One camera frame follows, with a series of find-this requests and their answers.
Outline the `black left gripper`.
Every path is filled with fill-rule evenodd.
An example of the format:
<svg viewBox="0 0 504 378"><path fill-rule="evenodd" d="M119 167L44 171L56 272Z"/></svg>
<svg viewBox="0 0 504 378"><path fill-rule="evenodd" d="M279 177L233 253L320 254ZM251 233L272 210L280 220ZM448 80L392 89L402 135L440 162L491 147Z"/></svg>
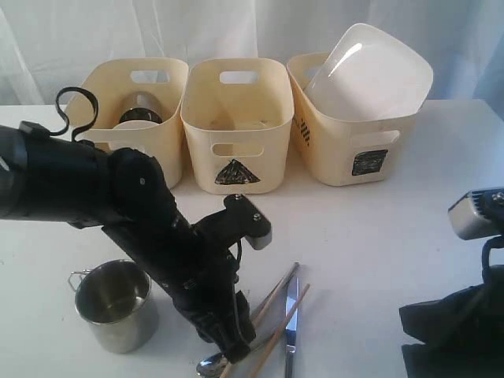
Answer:
<svg viewBox="0 0 504 378"><path fill-rule="evenodd" d="M231 363L250 353L250 306L233 291L228 252L215 252L184 218L155 158L129 148L108 157L120 215L102 230L172 298L176 309Z"/></svg>

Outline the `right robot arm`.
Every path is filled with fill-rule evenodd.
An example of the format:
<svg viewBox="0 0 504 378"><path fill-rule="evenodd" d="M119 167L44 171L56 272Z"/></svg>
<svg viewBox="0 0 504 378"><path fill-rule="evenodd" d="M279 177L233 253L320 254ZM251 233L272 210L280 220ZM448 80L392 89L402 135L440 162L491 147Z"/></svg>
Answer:
<svg viewBox="0 0 504 378"><path fill-rule="evenodd" d="M482 284L398 310L408 377L503 376L503 266Z"/></svg>

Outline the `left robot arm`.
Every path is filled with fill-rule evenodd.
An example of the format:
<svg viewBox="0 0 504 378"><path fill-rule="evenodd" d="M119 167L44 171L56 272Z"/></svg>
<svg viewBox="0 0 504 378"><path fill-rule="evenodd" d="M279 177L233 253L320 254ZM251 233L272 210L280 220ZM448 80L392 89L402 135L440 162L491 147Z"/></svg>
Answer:
<svg viewBox="0 0 504 378"><path fill-rule="evenodd" d="M256 336L230 251L269 233L256 212L246 197L229 195L221 211L192 224L154 157L56 139L39 124L1 129L2 218L101 228L231 363L250 353Z"/></svg>

